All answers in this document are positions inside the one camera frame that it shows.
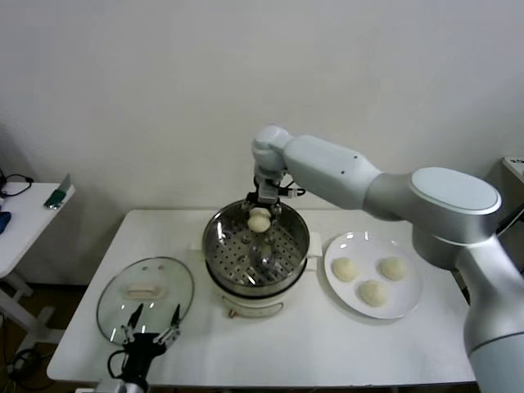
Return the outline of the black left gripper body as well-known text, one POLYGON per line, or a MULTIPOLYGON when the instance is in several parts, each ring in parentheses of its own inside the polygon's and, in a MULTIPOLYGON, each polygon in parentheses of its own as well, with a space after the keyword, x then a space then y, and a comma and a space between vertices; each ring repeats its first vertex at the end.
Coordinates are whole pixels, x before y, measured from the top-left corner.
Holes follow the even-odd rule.
POLYGON ((133 341, 123 345, 126 359, 122 379, 126 382, 145 382, 153 360, 162 356, 166 345, 156 341, 157 333, 136 333, 133 341))

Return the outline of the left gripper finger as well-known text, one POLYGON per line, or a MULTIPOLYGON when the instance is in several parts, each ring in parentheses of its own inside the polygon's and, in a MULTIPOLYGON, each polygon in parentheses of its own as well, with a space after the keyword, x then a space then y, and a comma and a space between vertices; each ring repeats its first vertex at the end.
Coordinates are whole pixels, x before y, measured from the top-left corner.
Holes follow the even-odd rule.
POLYGON ((123 335, 123 345, 127 345, 134 341, 135 328, 138 325, 138 321, 141 317, 143 310, 143 303, 141 303, 130 315, 128 322, 125 325, 121 325, 120 329, 123 335))
POLYGON ((168 349, 180 335, 180 311, 181 305, 178 304, 170 320, 170 325, 156 338, 156 343, 164 346, 166 349, 168 349))

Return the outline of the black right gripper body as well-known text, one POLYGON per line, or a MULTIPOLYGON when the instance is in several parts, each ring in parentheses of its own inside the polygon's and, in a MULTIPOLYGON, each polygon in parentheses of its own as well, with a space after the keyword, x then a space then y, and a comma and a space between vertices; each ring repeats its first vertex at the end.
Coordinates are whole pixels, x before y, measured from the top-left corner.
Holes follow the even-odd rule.
POLYGON ((247 195, 252 195, 254 197, 254 207, 253 208, 270 209, 270 206, 272 204, 274 204, 277 201, 280 201, 278 197, 260 196, 258 192, 249 192, 247 195))

